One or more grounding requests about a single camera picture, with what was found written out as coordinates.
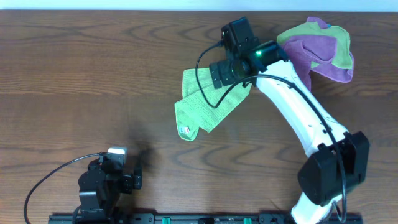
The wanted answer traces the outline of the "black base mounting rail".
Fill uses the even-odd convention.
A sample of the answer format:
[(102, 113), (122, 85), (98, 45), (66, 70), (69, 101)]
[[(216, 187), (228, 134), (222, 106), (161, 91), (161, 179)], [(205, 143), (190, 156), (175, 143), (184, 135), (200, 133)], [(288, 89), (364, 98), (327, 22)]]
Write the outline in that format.
[[(78, 215), (73, 221), (72, 215), (51, 215), (49, 224), (71, 223), (117, 223), (117, 224), (288, 224), (295, 223), (293, 218), (284, 213), (261, 213), (259, 215), (154, 215), (151, 213), (135, 213), (119, 219), (83, 221)], [(348, 215), (347, 224), (363, 224), (362, 216)]]

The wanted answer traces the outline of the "olive green cloth in pile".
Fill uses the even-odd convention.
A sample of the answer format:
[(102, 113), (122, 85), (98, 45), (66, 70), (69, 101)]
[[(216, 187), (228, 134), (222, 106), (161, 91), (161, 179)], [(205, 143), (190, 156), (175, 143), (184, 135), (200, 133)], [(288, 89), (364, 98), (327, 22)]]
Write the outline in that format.
[(340, 26), (328, 26), (321, 28), (321, 22), (306, 22), (293, 27), (277, 36), (277, 42), (282, 45), (291, 37), (298, 35), (319, 35), (334, 37), (336, 39), (336, 54), (332, 64), (342, 69), (352, 69), (354, 60), (351, 58), (349, 33)]

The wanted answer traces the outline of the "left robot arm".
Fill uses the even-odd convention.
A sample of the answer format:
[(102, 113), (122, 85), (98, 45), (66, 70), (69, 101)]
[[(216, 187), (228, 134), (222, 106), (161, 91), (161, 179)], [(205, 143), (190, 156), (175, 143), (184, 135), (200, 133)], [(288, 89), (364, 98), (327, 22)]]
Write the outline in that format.
[(129, 223), (130, 215), (116, 206), (121, 194), (142, 187), (142, 166), (125, 173), (124, 153), (101, 152), (78, 179), (81, 205), (72, 215), (72, 223)]

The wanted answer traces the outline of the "light green microfiber cloth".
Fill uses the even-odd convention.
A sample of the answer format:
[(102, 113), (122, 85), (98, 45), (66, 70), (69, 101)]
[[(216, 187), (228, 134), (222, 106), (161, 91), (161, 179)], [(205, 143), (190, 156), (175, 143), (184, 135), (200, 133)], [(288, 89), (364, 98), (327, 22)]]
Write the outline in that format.
[(212, 108), (227, 91), (215, 89), (208, 68), (187, 69), (182, 73), (182, 99), (174, 104), (178, 135), (186, 141), (195, 140), (200, 129), (210, 133), (249, 94), (251, 85), (234, 87), (220, 103)]

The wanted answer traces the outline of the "purple microfiber cloth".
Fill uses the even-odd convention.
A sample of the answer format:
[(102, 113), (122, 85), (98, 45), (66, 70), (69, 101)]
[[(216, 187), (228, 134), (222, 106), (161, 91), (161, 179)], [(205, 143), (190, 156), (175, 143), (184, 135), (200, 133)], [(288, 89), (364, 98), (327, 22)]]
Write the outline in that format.
[[(308, 17), (306, 20), (306, 22), (316, 21), (321, 22), (321, 28), (325, 28), (326, 25), (331, 26), (319, 17)], [(308, 89), (312, 87), (310, 72), (340, 83), (349, 83), (353, 79), (354, 67), (342, 69), (331, 63), (336, 54), (336, 39), (334, 37), (298, 35), (291, 37), (280, 46), (287, 53), (297, 75)]]

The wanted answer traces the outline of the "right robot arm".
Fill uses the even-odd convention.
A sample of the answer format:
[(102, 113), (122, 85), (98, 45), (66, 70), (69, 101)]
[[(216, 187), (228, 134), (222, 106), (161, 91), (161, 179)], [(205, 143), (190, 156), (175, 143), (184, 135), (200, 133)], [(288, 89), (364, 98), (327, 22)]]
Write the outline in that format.
[(227, 58), (210, 65), (215, 88), (255, 85), (296, 133), (307, 161), (298, 172), (302, 194), (291, 209), (294, 223), (325, 223), (336, 212), (349, 220), (347, 195), (366, 177), (369, 141), (333, 119), (299, 79), (291, 60), (274, 41), (242, 44), (221, 40)]

